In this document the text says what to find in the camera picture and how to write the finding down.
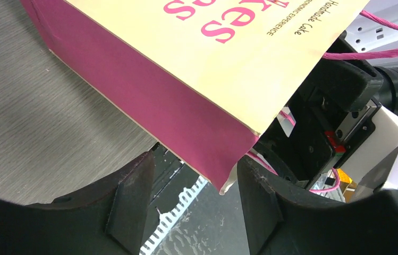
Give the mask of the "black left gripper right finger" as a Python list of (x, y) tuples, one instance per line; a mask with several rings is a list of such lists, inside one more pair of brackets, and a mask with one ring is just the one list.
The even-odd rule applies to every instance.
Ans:
[(249, 157), (237, 168), (250, 254), (398, 254), (398, 190), (342, 203)]

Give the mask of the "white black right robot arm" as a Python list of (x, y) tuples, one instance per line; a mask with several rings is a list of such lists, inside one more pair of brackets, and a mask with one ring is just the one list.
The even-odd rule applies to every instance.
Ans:
[(342, 169), (355, 182), (398, 189), (398, 3), (366, 7), (330, 46), (248, 156), (301, 188)]

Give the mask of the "pink cakes paper bag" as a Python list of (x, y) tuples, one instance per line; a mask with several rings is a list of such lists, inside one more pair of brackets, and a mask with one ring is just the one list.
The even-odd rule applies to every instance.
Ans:
[(22, 1), (48, 49), (225, 193), (366, 1)]

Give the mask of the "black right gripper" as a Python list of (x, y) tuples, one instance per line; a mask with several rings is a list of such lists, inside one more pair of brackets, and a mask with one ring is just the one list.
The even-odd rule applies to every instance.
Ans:
[(287, 107), (295, 124), (287, 134), (275, 119), (255, 144), (280, 177), (311, 189), (351, 153), (351, 138), (379, 108), (382, 75), (361, 60), (321, 59)]

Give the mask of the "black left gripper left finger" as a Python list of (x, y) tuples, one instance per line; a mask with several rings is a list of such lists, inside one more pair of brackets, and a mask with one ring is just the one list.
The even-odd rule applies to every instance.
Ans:
[(51, 203), (0, 199), (0, 254), (138, 254), (154, 173), (147, 151)]

